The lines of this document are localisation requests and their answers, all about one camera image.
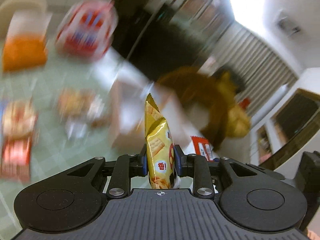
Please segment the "round rice cracker packet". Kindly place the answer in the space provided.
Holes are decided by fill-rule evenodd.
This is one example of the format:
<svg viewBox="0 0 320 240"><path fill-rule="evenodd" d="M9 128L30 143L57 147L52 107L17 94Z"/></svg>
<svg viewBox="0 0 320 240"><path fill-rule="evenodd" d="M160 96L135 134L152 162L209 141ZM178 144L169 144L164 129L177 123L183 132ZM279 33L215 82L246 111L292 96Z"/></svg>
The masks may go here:
<svg viewBox="0 0 320 240"><path fill-rule="evenodd" d="M31 100L10 101L2 116L2 134L9 140L31 137L35 131L37 118L38 113Z"/></svg>

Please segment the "orange tissue box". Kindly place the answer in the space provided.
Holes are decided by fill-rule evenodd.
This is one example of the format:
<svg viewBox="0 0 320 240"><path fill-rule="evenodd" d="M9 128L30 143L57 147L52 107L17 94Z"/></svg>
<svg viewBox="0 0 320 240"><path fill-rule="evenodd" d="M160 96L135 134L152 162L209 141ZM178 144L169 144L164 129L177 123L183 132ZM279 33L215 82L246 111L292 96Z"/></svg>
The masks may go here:
<svg viewBox="0 0 320 240"><path fill-rule="evenodd" d="M46 33L51 18L51 12L35 10L18 10L13 14L2 52L4 73L46 64Z"/></svg>

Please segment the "yellow cracker snack packet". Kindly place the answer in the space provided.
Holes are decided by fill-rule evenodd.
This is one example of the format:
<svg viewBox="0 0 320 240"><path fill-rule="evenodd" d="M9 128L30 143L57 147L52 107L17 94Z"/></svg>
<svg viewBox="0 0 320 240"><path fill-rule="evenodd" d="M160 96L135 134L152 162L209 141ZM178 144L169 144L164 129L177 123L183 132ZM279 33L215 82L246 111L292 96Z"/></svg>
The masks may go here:
<svg viewBox="0 0 320 240"><path fill-rule="evenodd" d="M151 94L145 101L145 141L149 182L153 189L177 189L174 142L167 120L161 115Z"/></svg>

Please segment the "red white cartoon bag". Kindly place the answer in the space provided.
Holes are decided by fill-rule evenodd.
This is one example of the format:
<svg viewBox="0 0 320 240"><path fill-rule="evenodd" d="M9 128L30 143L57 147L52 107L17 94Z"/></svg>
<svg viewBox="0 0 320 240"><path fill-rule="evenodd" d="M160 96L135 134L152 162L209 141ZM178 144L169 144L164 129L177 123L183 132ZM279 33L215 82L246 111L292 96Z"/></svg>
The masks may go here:
<svg viewBox="0 0 320 240"><path fill-rule="evenodd" d="M58 27L56 51L86 61L97 61L110 48L117 24L118 14L113 1L84 0L76 3Z"/></svg>

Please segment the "red packet behind box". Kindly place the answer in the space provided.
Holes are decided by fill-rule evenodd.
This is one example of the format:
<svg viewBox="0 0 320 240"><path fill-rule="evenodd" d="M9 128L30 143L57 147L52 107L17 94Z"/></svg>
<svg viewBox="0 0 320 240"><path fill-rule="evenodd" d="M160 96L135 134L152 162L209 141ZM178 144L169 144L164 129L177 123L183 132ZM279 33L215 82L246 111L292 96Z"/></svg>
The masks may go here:
<svg viewBox="0 0 320 240"><path fill-rule="evenodd" d="M192 136L191 140L194 145L195 153L207 159L207 161L214 161L214 155L209 144L209 141L202 137Z"/></svg>

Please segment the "pink cardboard box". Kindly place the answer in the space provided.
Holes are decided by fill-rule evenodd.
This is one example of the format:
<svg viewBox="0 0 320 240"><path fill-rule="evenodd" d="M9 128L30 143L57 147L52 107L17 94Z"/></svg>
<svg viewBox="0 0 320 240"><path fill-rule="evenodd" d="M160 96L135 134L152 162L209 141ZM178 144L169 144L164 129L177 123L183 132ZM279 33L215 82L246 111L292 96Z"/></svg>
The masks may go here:
<svg viewBox="0 0 320 240"><path fill-rule="evenodd" d="M164 108L172 91L154 82L137 84L129 80L116 79L110 90L111 115L108 142L121 154L139 153L145 143L144 111L145 100L151 94L159 110Z"/></svg>

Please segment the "golden round cake packet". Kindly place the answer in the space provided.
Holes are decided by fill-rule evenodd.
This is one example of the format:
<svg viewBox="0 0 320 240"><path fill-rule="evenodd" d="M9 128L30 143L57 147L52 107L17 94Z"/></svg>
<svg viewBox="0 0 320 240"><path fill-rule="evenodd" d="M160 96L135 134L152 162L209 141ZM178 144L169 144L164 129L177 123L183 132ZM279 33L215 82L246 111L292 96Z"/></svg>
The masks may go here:
<svg viewBox="0 0 320 240"><path fill-rule="evenodd" d="M104 100L91 89L64 88L56 107L62 119L84 121L91 127L106 126L110 120Z"/></svg>

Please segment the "red snack packet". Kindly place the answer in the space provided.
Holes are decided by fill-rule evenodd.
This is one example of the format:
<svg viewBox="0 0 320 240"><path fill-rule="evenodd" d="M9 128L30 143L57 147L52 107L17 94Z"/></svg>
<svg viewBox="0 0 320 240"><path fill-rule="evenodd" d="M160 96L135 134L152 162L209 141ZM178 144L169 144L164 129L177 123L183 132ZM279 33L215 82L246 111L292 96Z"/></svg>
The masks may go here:
<svg viewBox="0 0 320 240"><path fill-rule="evenodd" d="M1 152L1 178L30 180L31 137L5 139Z"/></svg>

